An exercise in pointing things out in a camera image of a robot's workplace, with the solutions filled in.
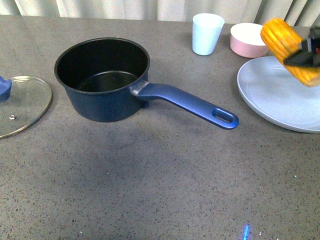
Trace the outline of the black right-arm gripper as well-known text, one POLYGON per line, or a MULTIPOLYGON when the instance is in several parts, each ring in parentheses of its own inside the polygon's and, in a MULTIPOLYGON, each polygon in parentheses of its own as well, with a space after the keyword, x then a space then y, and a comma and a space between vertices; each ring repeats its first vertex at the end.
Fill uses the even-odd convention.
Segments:
POLYGON ((303 39, 297 51, 283 60, 286 66, 319 67, 320 66, 320 27, 314 26, 309 30, 308 38, 303 39))

